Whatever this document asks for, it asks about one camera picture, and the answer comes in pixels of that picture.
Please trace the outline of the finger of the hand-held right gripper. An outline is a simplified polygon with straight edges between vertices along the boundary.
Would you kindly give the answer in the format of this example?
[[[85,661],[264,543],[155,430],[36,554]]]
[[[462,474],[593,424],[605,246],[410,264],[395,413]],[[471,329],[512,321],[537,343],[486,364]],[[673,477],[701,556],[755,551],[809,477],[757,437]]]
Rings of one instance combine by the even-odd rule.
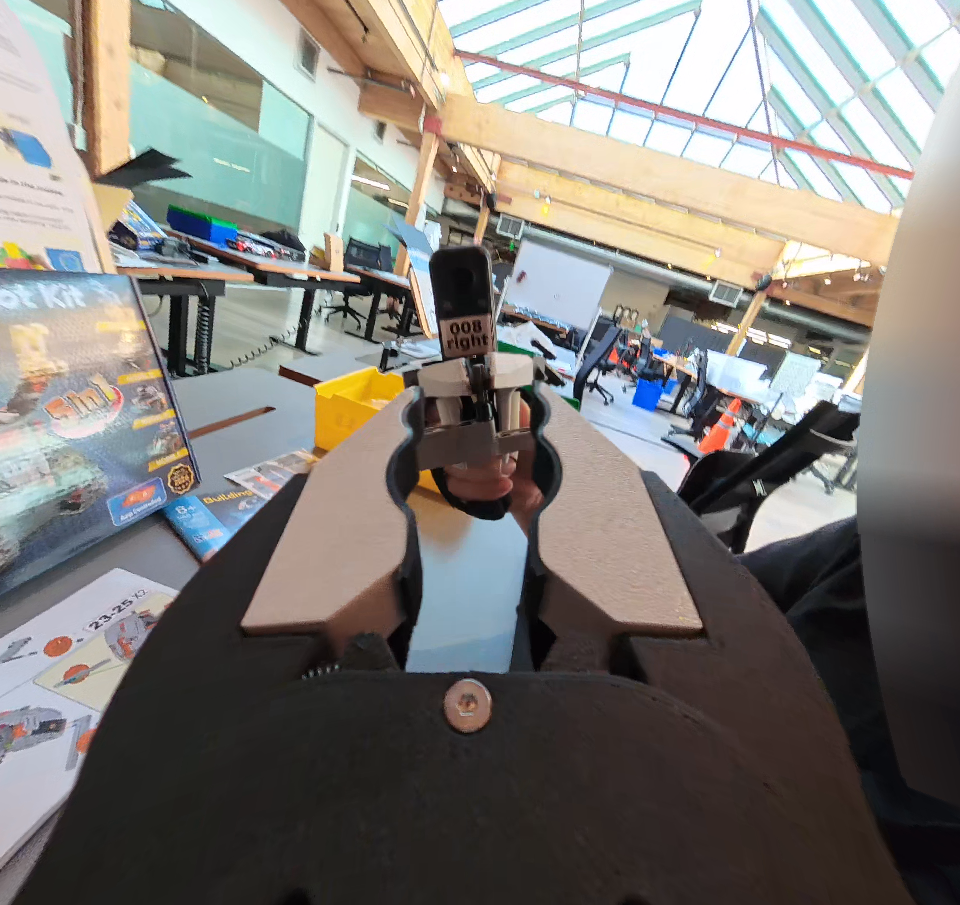
[[[420,470],[464,465],[474,419],[474,390],[467,362],[453,359],[423,366],[417,373],[422,392],[424,431],[417,450]]]
[[[493,455],[516,460],[534,450],[529,409],[522,391],[534,382],[534,361],[529,356],[487,356],[489,390],[493,396]]]

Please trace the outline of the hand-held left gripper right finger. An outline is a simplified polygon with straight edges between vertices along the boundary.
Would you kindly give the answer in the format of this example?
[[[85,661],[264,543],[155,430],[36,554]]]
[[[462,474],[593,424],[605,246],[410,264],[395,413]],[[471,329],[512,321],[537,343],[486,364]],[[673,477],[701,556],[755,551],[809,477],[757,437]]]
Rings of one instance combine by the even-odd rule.
[[[633,639],[706,628],[642,469],[552,388],[530,397],[532,475],[523,623],[535,671],[606,671]]]

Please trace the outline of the grey desk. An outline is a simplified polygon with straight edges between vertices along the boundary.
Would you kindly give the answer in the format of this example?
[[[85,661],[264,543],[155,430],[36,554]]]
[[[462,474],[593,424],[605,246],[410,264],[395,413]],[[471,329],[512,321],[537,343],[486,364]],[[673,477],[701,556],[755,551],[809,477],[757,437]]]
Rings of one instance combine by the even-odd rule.
[[[314,391],[262,369],[174,382],[201,479],[216,491],[224,475],[286,452],[309,449]],[[476,521],[422,489],[416,515],[423,602],[407,668],[413,672],[506,673],[514,652],[527,541],[513,518]],[[1,599],[6,635],[114,568],[183,588],[198,568],[167,522],[152,515]]]

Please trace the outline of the person's right hand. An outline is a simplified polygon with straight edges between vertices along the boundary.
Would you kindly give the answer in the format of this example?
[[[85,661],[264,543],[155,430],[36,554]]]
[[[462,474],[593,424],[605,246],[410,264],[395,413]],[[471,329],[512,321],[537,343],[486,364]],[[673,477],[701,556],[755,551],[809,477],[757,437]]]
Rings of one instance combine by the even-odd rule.
[[[450,493],[463,502],[496,503],[509,496],[510,514],[526,537],[546,502],[533,472],[531,453],[496,456],[483,465],[455,465],[444,469]]]

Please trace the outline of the yellow plastic bin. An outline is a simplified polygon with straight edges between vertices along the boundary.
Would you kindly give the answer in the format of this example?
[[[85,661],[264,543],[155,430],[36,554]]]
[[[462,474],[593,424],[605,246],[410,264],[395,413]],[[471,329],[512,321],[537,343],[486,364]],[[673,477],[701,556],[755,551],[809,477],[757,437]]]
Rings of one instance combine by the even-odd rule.
[[[315,447],[330,452],[362,428],[404,391],[396,372],[363,367],[318,383],[315,392]]]

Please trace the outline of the white whiteboard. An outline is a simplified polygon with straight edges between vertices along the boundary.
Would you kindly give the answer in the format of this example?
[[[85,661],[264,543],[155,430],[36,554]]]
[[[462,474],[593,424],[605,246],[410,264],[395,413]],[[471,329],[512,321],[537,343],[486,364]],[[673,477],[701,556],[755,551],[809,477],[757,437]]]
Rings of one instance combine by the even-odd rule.
[[[590,256],[523,238],[501,309],[591,332],[613,271],[610,264]]]

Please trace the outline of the blue building booklet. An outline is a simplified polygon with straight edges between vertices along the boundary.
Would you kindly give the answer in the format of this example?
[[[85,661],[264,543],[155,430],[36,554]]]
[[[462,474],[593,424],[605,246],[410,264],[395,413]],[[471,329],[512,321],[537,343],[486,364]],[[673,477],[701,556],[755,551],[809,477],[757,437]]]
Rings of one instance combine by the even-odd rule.
[[[267,501],[239,487],[185,495],[165,505],[162,515],[201,564],[211,560]]]

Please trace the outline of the orange traffic cone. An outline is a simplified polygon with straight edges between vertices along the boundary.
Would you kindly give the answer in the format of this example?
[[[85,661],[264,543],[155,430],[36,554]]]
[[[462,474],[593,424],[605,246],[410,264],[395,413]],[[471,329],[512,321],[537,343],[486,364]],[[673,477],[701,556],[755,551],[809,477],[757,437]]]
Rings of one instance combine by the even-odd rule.
[[[723,410],[718,422],[713,424],[709,432],[698,445],[698,451],[703,455],[713,454],[727,448],[732,432],[738,424],[738,414],[741,410],[741,399],[734,398]]]

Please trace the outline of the wooden top background table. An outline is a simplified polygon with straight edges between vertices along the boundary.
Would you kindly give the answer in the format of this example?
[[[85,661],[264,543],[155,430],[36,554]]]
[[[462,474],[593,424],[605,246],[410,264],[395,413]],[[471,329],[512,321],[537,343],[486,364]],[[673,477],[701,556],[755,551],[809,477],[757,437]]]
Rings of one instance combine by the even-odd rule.
[[[361,285],[361,279],[358,276],[346,271],[332,272],[313,267],[307,263],[292,262],[289,259],[264,258],[172,229],[166,229],[166,234],[170,238],[184,240],[189,244],[191,251],[195,253],[205,255],[208,258],[215,258],[218,263],[224,266],[231,266],[246,272],[258,285],[269,288],[300,290],[302,292],[301,305],[295,328],[295,340],[291,347],[309,357],[320,356],[319,352],[308,348],[318,293],[323,290],[354,292]]]
[[[211,371],[211,351],[218,299],[231,285],[252,285],[254,276],[227,265],[213,268],[134,263],[115,267],[133,278],[143,296],[169,299],[165,350],[171,376],[182,379]]]

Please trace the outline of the black office chair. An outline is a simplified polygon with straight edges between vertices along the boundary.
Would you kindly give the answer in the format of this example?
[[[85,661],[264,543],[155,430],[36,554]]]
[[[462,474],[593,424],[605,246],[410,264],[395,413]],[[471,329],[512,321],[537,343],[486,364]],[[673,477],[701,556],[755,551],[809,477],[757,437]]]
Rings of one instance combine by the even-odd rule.
[[[745,552],[764,502],[828,454],[853,451],[861,413],[820,402],[762,451],[719,450],[692,460],[677,495],[732,554]]]

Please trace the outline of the person's dark clothing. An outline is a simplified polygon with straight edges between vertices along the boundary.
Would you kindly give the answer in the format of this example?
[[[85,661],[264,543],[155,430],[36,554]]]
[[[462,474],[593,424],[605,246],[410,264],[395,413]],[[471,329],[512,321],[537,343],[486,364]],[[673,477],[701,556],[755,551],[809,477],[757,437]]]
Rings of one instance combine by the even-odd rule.
[[[882,698],[850,517],[741,556],[806,649],[831,698],[863,790],[911,896],[959,902],[958,807],[901,774]]]

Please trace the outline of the blue and green box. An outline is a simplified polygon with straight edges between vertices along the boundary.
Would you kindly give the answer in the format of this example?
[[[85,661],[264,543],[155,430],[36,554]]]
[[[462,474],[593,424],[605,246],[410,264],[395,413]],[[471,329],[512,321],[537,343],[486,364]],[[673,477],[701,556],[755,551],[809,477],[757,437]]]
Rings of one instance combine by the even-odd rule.
[[[200,239],[218,247],[235,244],[238,226],[214,215],[190,211],[184,207],[170,204],[166,211],[167,225],[175,232]]]

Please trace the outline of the dark robot kit box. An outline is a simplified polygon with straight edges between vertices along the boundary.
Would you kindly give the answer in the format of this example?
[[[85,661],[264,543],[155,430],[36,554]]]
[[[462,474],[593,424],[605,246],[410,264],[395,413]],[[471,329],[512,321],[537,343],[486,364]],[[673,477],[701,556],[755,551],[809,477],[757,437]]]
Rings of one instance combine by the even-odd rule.
[[[200,483],[136,281],[2,270],[2,594]]]

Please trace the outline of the white assembly instruction sheet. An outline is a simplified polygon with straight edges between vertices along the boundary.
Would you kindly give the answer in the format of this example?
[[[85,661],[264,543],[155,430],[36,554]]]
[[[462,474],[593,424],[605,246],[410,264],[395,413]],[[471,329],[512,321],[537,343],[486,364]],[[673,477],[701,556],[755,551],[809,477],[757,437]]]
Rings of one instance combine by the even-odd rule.
[[[114,569],[2,636],[2,867],[65,804],[126,671],[178,595]]]

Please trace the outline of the white printed leaflet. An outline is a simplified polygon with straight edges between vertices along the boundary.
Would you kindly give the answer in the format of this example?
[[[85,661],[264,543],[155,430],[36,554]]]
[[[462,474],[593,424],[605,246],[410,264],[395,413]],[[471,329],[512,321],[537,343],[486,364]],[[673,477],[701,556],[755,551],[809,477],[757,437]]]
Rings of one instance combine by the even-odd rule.
[[[32,37],[1,3],[1,267],[110,274],[90,178]]]

